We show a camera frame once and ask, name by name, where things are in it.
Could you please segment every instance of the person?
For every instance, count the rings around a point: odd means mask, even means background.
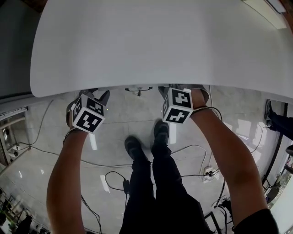
[[[205,106],[200,90],[192,90],[194,109]],[[236,234],[277,234],[277,224],[267,207],[260,175],[244,143],[223,124],[213,110],[191,115],[205,135],[231,196]],[[87,133],[71,131],[52,171],[47,210],[55,234],[82,234],[80,161]],[[169,128],[159,121],[154,128],[152,147],[156,199],[150,178],[151,163],[139,141],[130,136],[125,148],[133,159],[128,200],[121,234],[199,233],[211,234],[201,205],[185,190],[171,150],[167,146]]]
[[[270,130],[279,132],[293,141],[293,118],[276,114],[269,99],[266,100],[264,118]],[[293,145],[288,146],[286,152],[293,156]]]

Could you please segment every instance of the foot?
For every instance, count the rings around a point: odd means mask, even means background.
[[[156,123],[154,128],[154,145],[162,144],[168,145],[169,139],[169,125],[166,122],[163,122],[161,119]]]
[[[272,107],[271,107],[271,100],[268,99],[266,100],[266,109],[265,109],[265,120],[269,120],[269,115],[272,112]]]
[[[133,160],[138,160],[138,159],[144,159],[147,160],[146,155],[141,149],[141,143],[137,138],[134,136],[129,136],[126,138],[124,142],[125,149],[128,153],[128,155],[133,159]]]
[[[271,107],[271,100],[268,99],[268,100],[266,100],[266,107],[265,107],[265,114],[264,114],[264,119],[265,119],[266,124],[268,126],[271,125],[271,119],[270,119],[269,115],[272,111],[273,111],[273,109]]]
[[[290,156],[293,156],[293,145],[288,146],[286,153]]]

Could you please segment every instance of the electrical outlet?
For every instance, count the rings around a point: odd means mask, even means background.
[[[204,175],[206,175],[206,176],[203,177],[203,180],[202,180],[204,183],[207,183],[207,182],[211,181],[214,178],[214,175],[209,176],[211,171],[213,171],[213,168],[211,166],[208,166],[208,167],[206,167],[204,169]]]

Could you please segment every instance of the leg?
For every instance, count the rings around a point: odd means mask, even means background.
[[[152,226],[150,217],[156,214],[156,200],[153,196],[151,163],[147,160],[136,138],[128,137],[125,147],[134,162],[130,179],[130,197],[124,212],[120,234],[152,233],[155,226]]]
[[[271,124],[270,130],[277,131],[293,140],[293,118],[277,115],[271,106],[271,100],[266,101],[265,119]]]
[[[277,115],[275,112],[271,112],[269,118],[274,130],[293,140],[293,118]]]
[[[153,173],[157,185],[160,223],[165,233],[210,233],[200,203],[188,195],[171,150],[167,147],[168,124],[158,122],[154,130]]]

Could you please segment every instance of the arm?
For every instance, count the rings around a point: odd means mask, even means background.
[[[192,91],[194,108],[204,106],[201,91]],[[267,208],[260,175],[245,144],[211,109],[191,116],[205,135],[229,187],[235,226],[253,213]]]
[[[81,218],[80,161],[86,132],[72,132],[66,138],[52,171],[47,210],[55,234],[84,234]]]

